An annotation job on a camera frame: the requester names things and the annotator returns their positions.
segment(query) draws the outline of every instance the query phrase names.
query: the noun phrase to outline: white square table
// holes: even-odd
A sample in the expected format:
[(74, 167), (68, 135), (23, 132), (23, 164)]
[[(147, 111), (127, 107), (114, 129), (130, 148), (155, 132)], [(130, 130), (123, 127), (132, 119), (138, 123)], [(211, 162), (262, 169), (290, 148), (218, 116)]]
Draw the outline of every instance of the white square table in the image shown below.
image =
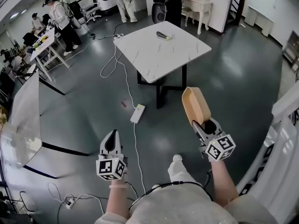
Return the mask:
[[(171, 39), (158, 38), (157, 31), (171, 36)], [(198, 38), (167, 21), (123, 36), (115, 40), (115, 45), (136, 68), (138, 84), (157, 86), (157, 109), (168, 90), (184, 91), (187, 87), (186, 64), (211, 50)], [(159, 79), (181, 67), (182, 86), (161, 84)]]
[[(43, 72), (46, 74), (46, 76), (49, 78), (50, 81), (53, 81), (52, 77), (48, 74), (47, 70), (46, 70), (46, 65), (49, 64), (51, 61), (53, 61), (55, 58), (58, 58), (67, 68), (69, 68), (70, 66), (65, 62), (65, 60), (58, 54), (57, 51), (55, 51), (52, 48), (52, 44), (55, 41), (55, 28), (52, 28), (50, 31), (46, 32), (44, 35), (42, 35), (38, 41), (42, 40), (45, 36), (48, 36), (48, 39), (45, 40), (45, 42), (43, 42), (38, 48), (35, 49), (35, 51), (32, 52), (31, 55), (31, 59), (30, 61), (34, 60), (35, 58), (37, 59), (37, 62), (40, 64)], [(51, 51), (54, 53), (54, 56), (49, 58), (49, 60), (43, 64), (41, 62), (41, 60), (39, 59), (38, 55), (41, 54), (44, 50), (46, 50), (47, 48), (49, 48), (49, 54), (51, 53)]]
[(57, 177), (27, 166), (27, 163), (42, 147), (80, 156), (89, 156), (89, 154), (54, 146), (42, 141), (39, 114), (39, 81), (41, 81), (39, 75), (35, 73), (15, 95), (8, 122), (17, 128), (17, 132), (14, 133), (4, 126), (0, 135), (1, 161), (17, 169), (26, 168), (42, 176), (57, 179)]

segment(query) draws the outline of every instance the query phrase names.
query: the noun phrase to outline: power strip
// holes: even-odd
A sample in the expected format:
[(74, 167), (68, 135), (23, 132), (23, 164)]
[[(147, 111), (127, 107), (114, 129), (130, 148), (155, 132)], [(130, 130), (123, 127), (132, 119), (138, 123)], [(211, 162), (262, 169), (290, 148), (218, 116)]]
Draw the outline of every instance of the power strip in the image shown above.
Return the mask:
[(140, 117), (142, 116), (144, 109), (145, 109), (144, 105), (141, 105), (141, 104), (137, 105), (137, 107), (131, 117), (132, 123), (138, 124), (138, 121), (140, 120)]
[(71, 209), (71, 207), (73, 206), (74, 202), (76, 201), (76, 199), (74, 197), (70, 198), (68, 200), (68, 203), (65, 205), (65, 207), (69, 210)]

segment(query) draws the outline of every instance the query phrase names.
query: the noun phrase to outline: glossy floor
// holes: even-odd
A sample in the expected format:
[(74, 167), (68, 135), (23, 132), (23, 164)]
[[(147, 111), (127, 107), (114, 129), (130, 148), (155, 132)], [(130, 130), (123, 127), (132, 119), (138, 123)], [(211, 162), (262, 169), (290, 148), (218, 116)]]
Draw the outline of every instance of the glossy floor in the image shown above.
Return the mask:
[[(119, 14), (91, 23), (89, 29), (98, 38), (111, 35), (121, 22)], [(138, 23), (123, 24), (116, 33), (128, 34), (152, 24), (144, 12), (138, 13)], [(184, 27), (196, 35), (197, 26)], [(82, 29), (83, 49), (91, 39)], [(199, 38), (212, 51), (187, 66), (188, 86), (199, 87), (222, 128), (232, 135), (237, 148), (226, 164), (237, 184), (252, 163), (271, 123), (272, 105), (278, 97), (281, 76), (281, 48), (250, 27), (230, 28), (223, 36), (204, 31)], [(55, 183), (63, 198), (71, 193), (108, 197), (108, 183), (96, 175), (100, 142), (108, 132), (120, 132), (123, 153), (128, 157), (127, 180), (142, 194), (141, 176), (137, 165), (133, 124), (134, 111), (128, 94), (124, 68), (119, 65), (108, 78), (100, 77), (100, 71), (114, 54), (111, 38), (92, 43), (84, 52), (68, 61), (71, 68), (61, 65), (51, 71), (52, 83), (67, 93), (61, 96), (41, 85), (40, 113), (44, 142), (85, 153), (89, 157), (64, 154), (42, 148), (29, 162), (29, 166), (45, 173), (60, 176), (51, 180), (23, 168), (4, 167), (12, 193), (26, 191), (34, 201), (34, 215), (39, 223), (56, 223), (59, 202), (51, 198), (46, 184)], [(181, 154), (187, 170), (199, 182), (206, 179), (210, 169), (198, 152), (199, 140), (188, 123), (181, 102), (182, 92), (170, 91), (167, 104), (157, 110), (156, 90), (151, 86), (137, 85), (136, 70), (122, 56), (126, 65), (128, 82), (134, 104), (143, 104), (146, 110), (136, 126), (137, 147), (143, 170), (144, 183), (149, 190), (156, 183), (169, 180), (167, 168), (174, 154)], [(114, 68), (108, 66), (104, 75)], [(180, 84), (181, 71), (167, 76), (166, 83)], [(212, 191), (213, 182), (208, 185)], [(101, 216), (100, 205), (95, 199), (79, 200), (71, 210), (61, 208), (59, 223), (92, 224)]]

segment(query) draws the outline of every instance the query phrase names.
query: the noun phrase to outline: white stool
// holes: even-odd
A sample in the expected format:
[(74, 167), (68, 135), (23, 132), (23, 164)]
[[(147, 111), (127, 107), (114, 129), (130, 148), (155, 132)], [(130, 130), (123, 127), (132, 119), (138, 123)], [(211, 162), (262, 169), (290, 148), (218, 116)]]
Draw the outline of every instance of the white stool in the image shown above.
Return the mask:
[(193, 14), (193, 11), (190, 8), (188, 8), (188, 7), (183, 7), (182, 8), (182, 15), (186, 16), (185, 27), (187, 27), (188, 18), (192, 14)]

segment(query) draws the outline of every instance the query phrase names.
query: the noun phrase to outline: tan plastic scoop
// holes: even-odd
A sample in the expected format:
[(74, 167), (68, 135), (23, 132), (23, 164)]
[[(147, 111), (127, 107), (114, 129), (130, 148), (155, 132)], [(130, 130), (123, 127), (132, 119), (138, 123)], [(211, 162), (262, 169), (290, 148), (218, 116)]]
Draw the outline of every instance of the tan plastic scoop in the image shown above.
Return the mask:
[(182, 95), (182, 101), (190, 125), (193, 121), (202, 125), (211, 118), (210, 109), (198, 87), (187, 87)]

